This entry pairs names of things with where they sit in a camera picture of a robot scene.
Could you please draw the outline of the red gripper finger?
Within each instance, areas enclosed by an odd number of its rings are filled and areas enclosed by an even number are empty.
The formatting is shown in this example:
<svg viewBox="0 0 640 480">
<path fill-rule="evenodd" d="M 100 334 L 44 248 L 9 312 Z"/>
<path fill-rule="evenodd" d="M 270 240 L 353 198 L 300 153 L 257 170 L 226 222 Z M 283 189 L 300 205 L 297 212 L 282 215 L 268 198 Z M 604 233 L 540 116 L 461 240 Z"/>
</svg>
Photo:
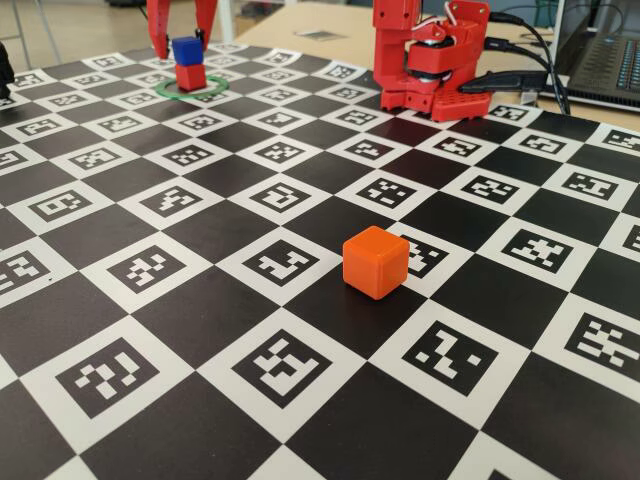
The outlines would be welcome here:
<svg viewBox="0 0 640 480">
<path fill-rule="evenodd" d="M 217 0 L 196 0 L 196 30 L 195 36 L 200 40 L 202 50 L 208 47 L 209 39 L 213 29 L 213 23 L 217 11 Z"/>
<path fill-rule="evenodd" d="M 169 0 L 146 1 L 148 32 L 154 50 L 160 59 L 167 59 L 169 55 L 167 36 L 169 7 Z"/>
</svg>

